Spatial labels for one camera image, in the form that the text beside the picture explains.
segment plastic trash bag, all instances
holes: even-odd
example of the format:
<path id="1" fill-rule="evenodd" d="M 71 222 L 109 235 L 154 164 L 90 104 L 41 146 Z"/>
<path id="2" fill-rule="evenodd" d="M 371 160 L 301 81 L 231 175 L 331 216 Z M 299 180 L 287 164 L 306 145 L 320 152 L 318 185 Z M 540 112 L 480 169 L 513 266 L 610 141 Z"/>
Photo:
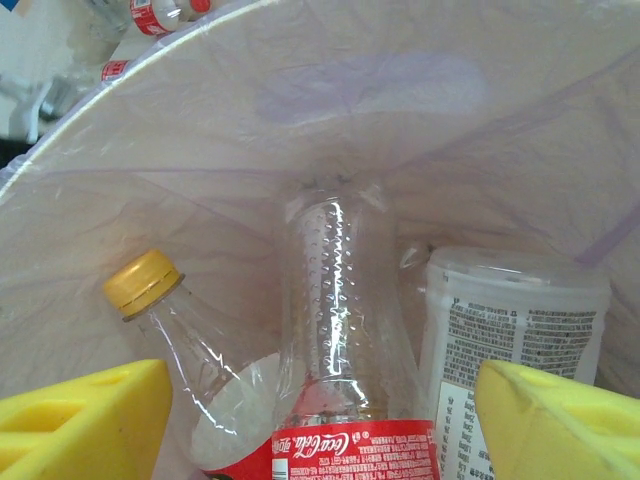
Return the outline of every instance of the plastic trash bag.
<path id="1" fill-rule="evenodd" d="M 319 160 L 382 170 L 403 237 L 604 265 L 598 382 L 640 395 L 640 3 L 225 8 L 2 172 L 0 395 L 133 360 L 100 287 L 151 246 L 277 331 L 272 200 Z"/>

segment yellow sponge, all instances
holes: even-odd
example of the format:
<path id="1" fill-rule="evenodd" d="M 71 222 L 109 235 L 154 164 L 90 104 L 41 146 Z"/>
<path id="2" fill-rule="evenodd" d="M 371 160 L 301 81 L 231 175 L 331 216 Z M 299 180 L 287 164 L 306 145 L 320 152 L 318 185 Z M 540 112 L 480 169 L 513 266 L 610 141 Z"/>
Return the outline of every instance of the yellow sponge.
<path id="1" fill-rule="evenodd" d="M 161 360 L 0 400 L 0 480 L 148 480 L 170 408 Z"/>
<path id="2" fill-rule="evenodd" d="M 497 480 L 640 479 L 640 401 L 485 362 L 476 411 Z"/>

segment coca-cola label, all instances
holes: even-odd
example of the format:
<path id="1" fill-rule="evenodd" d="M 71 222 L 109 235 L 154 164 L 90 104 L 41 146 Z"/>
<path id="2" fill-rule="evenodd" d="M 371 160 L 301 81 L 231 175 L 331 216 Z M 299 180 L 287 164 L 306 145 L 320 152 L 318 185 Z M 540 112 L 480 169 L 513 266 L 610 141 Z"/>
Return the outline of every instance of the coca-cola label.
<path id="1" fill-rule="evenodd" d="M 273 434 L 271 447 L 273 480 L 440 480 L 426 420 L 289 428 Z"/>
<path id="2" fill-rule="evenodd" d="M 238 463 L 219 470 L 203 470 L 202 473 L 215 480 L 268 480 L 271 458 L 271 440 L 267 440 Z"/>
<path id="3" fill-rule="evenodd" d="M 156 18 L 151 0 L 131 0 L 129 9 L 133 21 L 145 35 L 162 35 L 169 32 Z"/>
<path id="4" fill-rule="evenodd" d="M 102 68 L 101 80 L 108 81 L 118 77 L 122 72 L 124 72 L 127 63 L 129 63 L 128 60 L 112 60 L 105 63 Z"/>

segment coca-cola logo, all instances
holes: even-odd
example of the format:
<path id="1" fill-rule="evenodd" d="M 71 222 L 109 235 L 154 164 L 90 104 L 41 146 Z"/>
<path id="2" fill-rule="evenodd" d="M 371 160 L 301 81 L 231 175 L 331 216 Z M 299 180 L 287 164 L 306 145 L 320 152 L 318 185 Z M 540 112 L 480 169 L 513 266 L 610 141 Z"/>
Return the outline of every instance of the coca-cola logo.
<path id="1" fill-rule="evenodd" d="M 293 458 L 311 458 L 316 453 L 332 452 L 335 456 L 342 455 L 349 446 L 349 435 L 336 433 L 333 435 L 305 435 L 295 439 L 296 449 Z"/>

